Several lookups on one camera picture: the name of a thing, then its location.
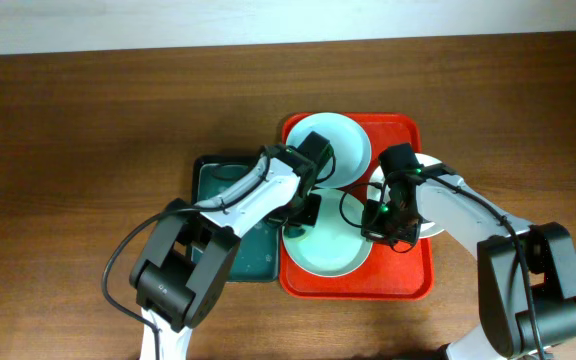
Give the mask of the white plate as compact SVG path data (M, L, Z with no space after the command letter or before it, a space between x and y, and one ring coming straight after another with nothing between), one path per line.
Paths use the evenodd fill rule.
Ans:
M416 156L417 161L423 167L427 167L427 166L431 166L431 165L437 165L437 164L441 163L441 161L439 159L432 157L430 155L426 155L426 154L422 154L422 153L416 153L415 156ZM384 179L385 179L385 176L383 174L381 167L377 166L374 169L374 171L372 172L372 174L369 178L369 181L382 184ZM381 195L381 191L377 188L369 187L366 190L366 198L368 200L377 201L379 199L380 195ZM421 238L430 238L430 237L433 237L433 236L440 234L443 231L444 231L444 229L441 226L437 225L436 223L424 220L421 224L420 237Z

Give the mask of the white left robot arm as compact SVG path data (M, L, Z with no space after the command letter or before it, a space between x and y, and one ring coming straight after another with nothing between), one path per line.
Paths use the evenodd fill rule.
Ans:
M194 204L175 200L151 220L129 283L153 335L154 358L183 357L190 330L216 304L243 237L258 223L315 225L321 198L312 189L333 158L330 141L316 132L298 146L266 146L223 192Z

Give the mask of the pale green plate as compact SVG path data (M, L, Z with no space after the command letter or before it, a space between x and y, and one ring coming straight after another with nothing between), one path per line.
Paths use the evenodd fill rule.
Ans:
M315 225L285 226L281 232L284 248L307 273L327 278L347 275L367 260L372 243L342 218L342 191L317 189L313 193L321 197Z

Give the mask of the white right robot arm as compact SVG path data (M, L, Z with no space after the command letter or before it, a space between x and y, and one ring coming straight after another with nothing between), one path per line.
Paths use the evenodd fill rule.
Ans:
M536 225L485 199L449 166L424 166L408 143L382 151L380 195L360 223L368 240L415 246L423 222L477 261L479 324L433 359L548 359L576 339L576 251L557 222Z

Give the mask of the light blue plate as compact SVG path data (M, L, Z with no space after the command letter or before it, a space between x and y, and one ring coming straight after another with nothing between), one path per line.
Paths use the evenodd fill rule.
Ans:
M319 187L342 188L366 172L372 148L367 133L357 122L338 113L312 114L298 121L288 132L286 144L297 147L312 131L330 141L336 159L334 173Z

